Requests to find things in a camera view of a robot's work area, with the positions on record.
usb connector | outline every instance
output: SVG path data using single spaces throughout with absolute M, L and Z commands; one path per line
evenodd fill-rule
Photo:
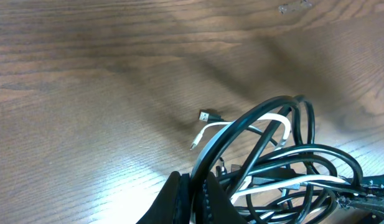
M 192 142 L 192 145 L 190 146 L 190 150 L 194 149 L 198 143 L 200 142 L 200 140 L 202 139 L 203 137 L 203 132 L 200 132 L 196 138 L 194 138 L 193 142 Z
M 207 110 L 200 110 L 199 120 L 207 123 L 224 121 L 220 115 L 210 113 Z

cable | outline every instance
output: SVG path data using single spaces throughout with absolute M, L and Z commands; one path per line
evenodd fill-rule
M 302 141 L 301 135 L 300 104 L 304 105 L 307 113 L 306 143 Z M 287 115 L 291 113 L 291 124 L 289 121 L 283 122 L 279 121 L 279 119 L 272 119 L 263 132 L 252 126 L 257 119 L 262 119 L 262 117 L 267 116 L 266 114 L 278 108 L 280 109 L 275 116 L 286 118 Z M 284 134 L 290 133 L 290 130 L 286 130 L 287 125 L 285 125 L 282 140 L 278 144 L 274 144 L 276 150 L 262 156 L 261 154 L 267 144 L 269 142 L 273 143 L 273 134 L 281 123 L 288 123 L 292 127 L 291 133 L 294 139 L 294 145 L 282 148 L 282 142 L 285 142 L 288 138 L 288 135 L 286 138 Z M 240 169 L 217 177 L 218 182 L 225 190 L 227 196 L 232 199 L 232 202 L 235 198 L 246 195 L 247 207 L 236 208 L 246 221 L 255 220 L 255 222 L 260 224 L 302 223 L 308 214 L 322 209 L 316 217 L 308 222 L 309 224 L 318 223 L 325 219 L 325 217 L 332 213 L 337 207 L 336 194 L 355 194 L 362 196 L 367 194 L 360 186 L 363 178 L 362 168 L 352 156 L 334 147 L 315 144 L 314 109 L 312 103 L 302 95 L 295 97 L 274 97 L 255 106 L 237 120 L 231 123 L 221 124 L 226 126 L 207 143 L 197 158 L 196 166 L 191 173 L 190 189 L 191 192 L 198 192 L 201 189 L 208 172 L 241 132 L 249 130 L 259 134 L 259 140 Z M 352 181 L 349 183 L 344 179 L 338 178 L 334 165 L 324 157 L 314 154 L 317 152 L 335 156 L 347 163 L 353 171 Z M 262 172 L 268 172 L 279 167 L 290 169 L 290 165 L 297 162 L 304 164 L 306 175 L 283 176 L 280 179 L 264 185 L 257 186 L 252 184 L 254 183 L 254 178 L 259 177 L 259 174 Z M 320 174 L 314 167 L 314 164 L 323 165 L 329 171 L 329 175 Z M 289 191 L 284 191 L 285 194 L 282 194 L 281 198 L 266 206 L 253 206 L 251 194 L 273 189 L 284 189 L 294 184 L 305 186 L 305 191 L 294 194 L 289 194 Z M 322 190 L 314 190 L 314 186 L 320 187 Z M 291 200 L 297 197 L 303 197 L 303 203 L 302 205 L 293 207 Z M 288 206 L 281 206 L 283 203 L 287 203 Z
M 262 117 L 258 118 L 257 121 L 262 121 L 262 120 L 267 120 L 267 119 L 280 121 L 284 124 L 284 133 L 283 133 L 282 139 L 280 140 L 279 143 L 275 144 L 275 146 L 274 146 L 275 150 L 281 149 L 282 146 L 286 143 L 287 138 L 290 135 L 291 123 L 285 116 L 281 116 L 281 115 L 275 114 L 275 113 L 266 113 Z M 232 123 L 233 122 L 229 122 L 229 121 L 221 121 L 221 122 L 215 122 L 215 123 L 207 124 L 206 126 L 204 126 L 204 128 L 198 133 L 196 138 L 193 140 L 193 143 L 192 143 L 190 149 L 194 149 L 199 144 L 200 140 L 203 137 L 204 131 L 207 128 L 212 127 L 212 126 L 216 126 L 216 125 L 228 125 L 228 124 L 232 124 Z M 261 130 L 259 130 L 258 128 L 254 127 L 252 125 L 249 125 L 249 128 L 254 129 L 255 131 L 259 131 L 262 133 Z
M 293 179 L 289 180 L 284 180 L 284 181 L 279 181 L 273 184 L 268 184 L 264 186 L 259 186 L 259 187 L 252 187 L 246 190 L 241 190 L 239 192 L 236 192 L 233 194 L 233 197 L 240 197 L 246 194 L 253 194 L 253 193 L 258 193 L 258 192 L 264 192 L 267 190 L 273 190 L 273 189 L 279 189 L 283 187 L 287 187 L 290 185 L 294 184 L 300 184 L 303 182 L 312 182 L 314 180 L 325 180 L 325 181 L 331 181 L 331 182 L 336 182 L 336 183 L 341 183 L 341 184 L 349 184 L 343 179 L 340 179 L 338 177 L 333 177 L 329 175 L 305 175 L 302 177 L 296 177 Z

cable plug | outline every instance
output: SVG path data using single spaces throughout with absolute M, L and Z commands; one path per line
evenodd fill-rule
M 203 132 L 200 132 L 196 138 L 194 138 L 193 142 L 192 142 L 192 145 L 190 146 L 190 150 L 194 149 L 200 142 L 200 140 L 202 139 L 203 137 Z
M 217 115 L 215 113 L 210 113 L 207 110 L 200 110 L 199 120 L 207 123 L 224 121 L 220 115 Z
M 228 173 L 227 168 L 225 167 L 225 161 L 222 159 L 222 157 L 219 157 L 219 166 L 215 167 L 215 171 L 217 173 L 217 177 Z

wood grain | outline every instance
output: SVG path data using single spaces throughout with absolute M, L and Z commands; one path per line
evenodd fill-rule
M 199 109 L 233 119 L 276 95 L 306 94 L 317 142 L 384 173 L 384 1 L 287 2 L 0 0 L 0 223 L 134 223 L 191 170 Z

black cord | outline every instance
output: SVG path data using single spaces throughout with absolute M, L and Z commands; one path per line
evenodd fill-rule
M 307 113 L 307 143 L 303 143 L 301 136 L 300 103 L 304 104 Z M 255 122 L 259 117 L 279 107 L 281 107 L 281 109 L 278 111 L 278 114 L 283 116 L 287 116 L 289 113 L 292 114 L 292 134 L 295 145 L 261 156 L 264 148 L 269 142 L 277 145 L 277 142 L 273 140 L 272 137 L 281 123 L 279 121 L 271 121 L 263 132 L 249 128 L 249 125 Z M 249 221 L 254 219 L 260 224 L 267 222 L 302 223 L 310 212 L 317 208 L 324 207 L 325 209 L 319 215 L 308 222 L 310 224 L 318 223 L 336 208 L 336 194 L 366 194 L 364 189 L 360 186 L 363 178 L 362 168 L 352 156 L 344 151 L 341 151 L 340 149 L 314 143 L 314 109 L 312 103 L 302 95 L 295 97 L 278 96 L 270 100 L 266 100 L 249 110 L 249 112 L 245 113 L 229 125 L 229 127 L 212 145 L 208 153 L 202 159 L 200 165 L 197 167 L 195 175 L 190 182 L 190 188 L 192 191 L 196 192 L 201 188 L 204 179 L 211 168 L 215 165 L 216 161 L 223 154 L 226 148 L 244 130 L 252 131 L 259 134 L 261 137 L 238 171 L 227 173 L 217 178 L 229 198 L 232 197 L 232 195 L 240 188 L 248 175 L 254 176 L 261 172 L 284 166 L 289 169 L 291 164 L 295 164 L 297 162 L 303 162 L 306 167 L 307 174 L 320 174 L 314 167 L 314 163 L 318 163 L 327 168 L 329 175 L 337 176 L 337 169 L 334 165 L 327 159 L 314 155 L 315 152 L 329 154 L 343 160 L 352 168 L 354 173 L 350 185 L 336 184 L 323 180 L 307 181 L 305 191 L 289 194 L 288 190 L 285 196 L 263 207 L 254 207 L 251 201 L 251 195 L 246 195 L 247 207 L 236 207 L 236 210 L 238 210 L 240 215 L 242 215 L 246 220 Z M 321 187 L 322 190 L 314 190 L 314 186 Z M 304 201 L 302 205 L 293 207 L 291 200 L 298 197 L 304 197 Z M 264 219 L 260 218 L 260 215 L 266 212 L 272 212 L 272 214 Z M 286 215 L 281 218 L 276 217 L 281 214 Z

